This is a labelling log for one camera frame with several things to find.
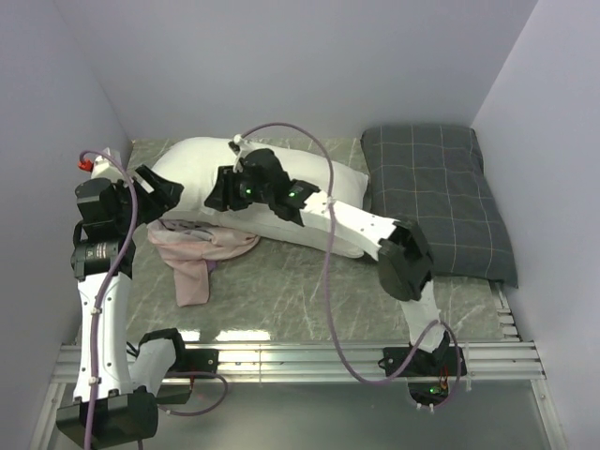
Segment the white pillow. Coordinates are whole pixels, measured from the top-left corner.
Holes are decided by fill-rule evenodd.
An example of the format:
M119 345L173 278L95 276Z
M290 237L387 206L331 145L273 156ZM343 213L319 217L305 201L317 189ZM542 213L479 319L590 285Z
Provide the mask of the white pillow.
M179 203L162 218L202 222L325 251L329 231L300 227L281 220L267 205L254 203L247 209L233 212L218 212L204 205L215 187L218 168L233 165L235 161L236 156L228 141L209 137L186 139L173 145L157 161L152 168L154 173L184 187ZM256 141L251 144L257 149L272 149L290 178L304 180L326 190L329 169L323 154ZM333 197L363 209L369 187L368 175L336 161L333 161L333 168ZM333 253L348 258L363 256L363 250L336 233Z

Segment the pink princess print pillowcase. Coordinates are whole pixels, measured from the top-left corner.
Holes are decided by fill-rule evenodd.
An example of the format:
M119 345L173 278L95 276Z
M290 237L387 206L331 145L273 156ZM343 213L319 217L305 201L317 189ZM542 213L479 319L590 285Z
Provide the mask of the pink princess print pillowcase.
M180 308L210 299L210 274L220 261L254 249L260 237L201 222L159 219L147 226L147 238L173 270L175 300Z

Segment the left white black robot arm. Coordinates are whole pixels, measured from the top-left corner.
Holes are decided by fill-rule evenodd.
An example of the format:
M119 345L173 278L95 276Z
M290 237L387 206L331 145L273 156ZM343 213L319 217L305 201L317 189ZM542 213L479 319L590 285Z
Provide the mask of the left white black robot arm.
M136 251L132 236L173 209L183 189L145 165L133 178L98 177L75 189L81 219L71 267L82 308L81 357L73 403L58 410L56 425L82 449L153 437L163 379L188 368L176 329L146 335L130 356L126 325Z

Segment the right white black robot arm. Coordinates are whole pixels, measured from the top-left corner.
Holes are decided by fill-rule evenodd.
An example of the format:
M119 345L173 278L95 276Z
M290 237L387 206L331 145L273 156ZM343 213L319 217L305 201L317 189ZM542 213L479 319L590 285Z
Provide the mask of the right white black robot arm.
M439 323L432 251L417 223L373 215L307 181L292 179L266 148L219 167L204 202L219 212L247 209L254 203L266 205L282 220L330 232L373 258L381 287L402 306L414 366L429 375L444 365L449 334Z

